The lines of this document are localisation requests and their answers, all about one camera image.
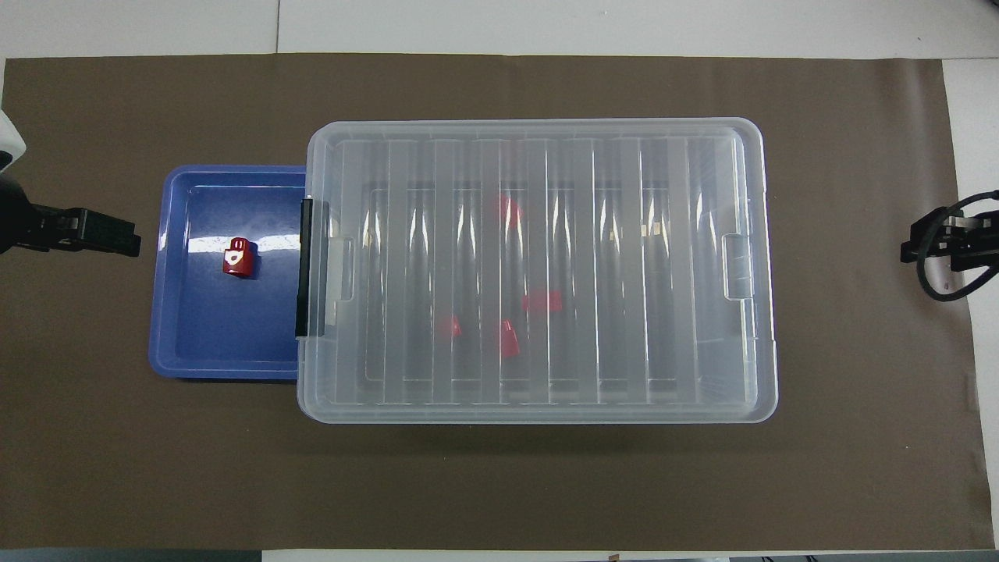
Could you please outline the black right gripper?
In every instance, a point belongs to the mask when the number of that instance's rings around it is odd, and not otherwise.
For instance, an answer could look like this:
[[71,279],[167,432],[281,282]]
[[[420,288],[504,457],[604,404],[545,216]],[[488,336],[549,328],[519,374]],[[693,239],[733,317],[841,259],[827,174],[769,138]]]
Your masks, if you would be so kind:
[[909,227],[909,238],[901,243],[901,262],[950,257],[950,270],[971,270],[998,263],[998,211],[973,217],[920,219]]

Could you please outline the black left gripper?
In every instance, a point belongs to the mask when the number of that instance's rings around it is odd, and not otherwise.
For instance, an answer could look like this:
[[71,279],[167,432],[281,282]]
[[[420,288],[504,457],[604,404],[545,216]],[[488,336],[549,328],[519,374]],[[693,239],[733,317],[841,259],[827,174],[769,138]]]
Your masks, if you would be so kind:
[[140,255],[133,222],[90,209],[60,209],[29,202],[18,183],[1,186],[1,252],[22,249],[48,252],[91,251]]

